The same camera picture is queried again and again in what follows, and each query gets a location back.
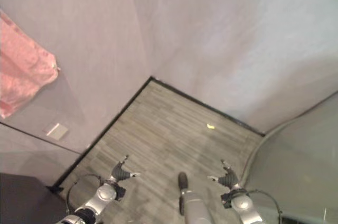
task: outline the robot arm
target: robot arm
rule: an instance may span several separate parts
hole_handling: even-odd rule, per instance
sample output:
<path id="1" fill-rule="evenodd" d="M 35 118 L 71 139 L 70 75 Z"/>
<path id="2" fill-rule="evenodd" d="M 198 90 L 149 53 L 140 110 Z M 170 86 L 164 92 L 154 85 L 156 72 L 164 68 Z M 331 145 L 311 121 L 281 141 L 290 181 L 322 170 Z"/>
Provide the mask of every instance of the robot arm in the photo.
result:
<path id="1" fill-rule="evenodd" d="M 123 158 L 112 170 L 111 176 L 97 189 L 95 195 L 86 203 L 67 215 L 57 224 L 96 224 L 99 222 L 102 212 L 113 200 L 123 198 L 126 189 L 118 185 L 118 182 L 128 178 L 139 176 L 139 173 L 129 173 L 122 169 L 122 165 L 128 159 Z"/>
<path id="2" fill-rule="evenodd" d="M 230 189 L 229 193 L 221 195 L 224 208 L 232 208 L 243 224 L 265 224 L 247 191 L 239 184 L 235 172 L 226 161 L 221 160 L 221 162 L 227 172 L 226 175 L 220 178 L 216 176 L 208 176 L 208 178 Z"/>

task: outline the pink cloth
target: pink cloth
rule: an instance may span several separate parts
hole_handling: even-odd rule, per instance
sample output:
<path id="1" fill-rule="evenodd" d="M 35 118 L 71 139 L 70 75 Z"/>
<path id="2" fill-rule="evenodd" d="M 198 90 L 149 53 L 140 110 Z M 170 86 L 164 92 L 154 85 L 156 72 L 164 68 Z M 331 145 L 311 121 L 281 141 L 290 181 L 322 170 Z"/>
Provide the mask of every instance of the pink cloth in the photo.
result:
<path id="1" fill-rule="evenodd" d="M 0 115 L 5 118 L 58 76 L 55 57 L 0 11 Z"/>

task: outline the gray wall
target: gray wall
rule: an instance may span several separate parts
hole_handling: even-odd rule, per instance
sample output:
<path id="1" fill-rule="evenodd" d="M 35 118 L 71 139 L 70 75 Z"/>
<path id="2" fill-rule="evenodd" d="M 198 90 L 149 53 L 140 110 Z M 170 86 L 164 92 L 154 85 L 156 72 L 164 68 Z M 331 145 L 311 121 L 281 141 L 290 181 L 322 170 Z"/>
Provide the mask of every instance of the gray wall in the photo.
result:
<path id="1" fill-rule="evenodd" d="M 338 89 L 336 0 L 134 0 L 152 73 L 261 130 Z"/>
<path id="2" fill-rule="evenodd" d="M 271 193 L 284 213 L 338 222 L 338 94 L 274 133 L 259 149 L 247 188 Z"/>
<path id="3" fill-rule="evenodd" d="M 0 6 L 62 69 L 5 122 L 49 141 L 47 131 L 61 123 L 69 132 L 56 143 L 77 153 L 151 74 L 259 130 L 338 88 L 335 0 L 0 0 Z"/>
<path id="4" fill-rule="evenodd" d="M 52 185 L 79 154 L 0 125 L 0 172 L 28 175 Z"/>
<path id="5" fill-rule="evenodd" d="M 3 122 L 82 153 L 150 76 L 133 0 L 0 0 L 0 6 L 61 68 L 54 83 Z M 56 123 L 69 129 L 59 142 L 46 136 Z M 1 172 L 51 184 L 75 160 L 3 130 Z"/>

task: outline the gray carpet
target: gray carpet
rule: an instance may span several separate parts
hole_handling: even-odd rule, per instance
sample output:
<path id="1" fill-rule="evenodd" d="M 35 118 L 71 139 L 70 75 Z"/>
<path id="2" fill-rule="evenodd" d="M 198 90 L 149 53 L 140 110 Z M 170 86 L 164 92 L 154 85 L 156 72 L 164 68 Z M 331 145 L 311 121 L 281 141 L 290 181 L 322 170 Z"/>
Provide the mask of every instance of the gray carpet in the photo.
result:
<path id="1" fill-rule="evenodd" d="M 81 174 L 107 177 L 125 155 L 125 169 L 141 172 L 139 178 L 122 181 L 127 189 L 121 202 L 105 211 L 105 223 L 184 223 L 178 212 L 177 175 L 185 171 L 190 188 L 198 191 L 216 223 L 239 223 L 225 210 L 221 185 L 207 175 L 223 175 L 220 159 L 226 159 L 240 175 L 261 136 L 171 90 L 150 82 L 99 143 L 62 184 L 69 186 Z M 72 190 L 78 207 L 96 190 L 97 182 L 85 178 Z"/>

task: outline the yellow object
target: yellow object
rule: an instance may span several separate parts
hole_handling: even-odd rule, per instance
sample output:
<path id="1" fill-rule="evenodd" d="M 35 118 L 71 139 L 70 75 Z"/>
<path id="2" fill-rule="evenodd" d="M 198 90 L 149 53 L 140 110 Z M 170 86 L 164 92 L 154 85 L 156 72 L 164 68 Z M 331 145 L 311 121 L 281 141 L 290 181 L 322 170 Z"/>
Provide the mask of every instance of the yellow object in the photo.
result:
<path id="1" fill-rule="evenodd" d="M 214 130 L 215 127 L 213 125 L 206 124 L 207 128 Z"/>

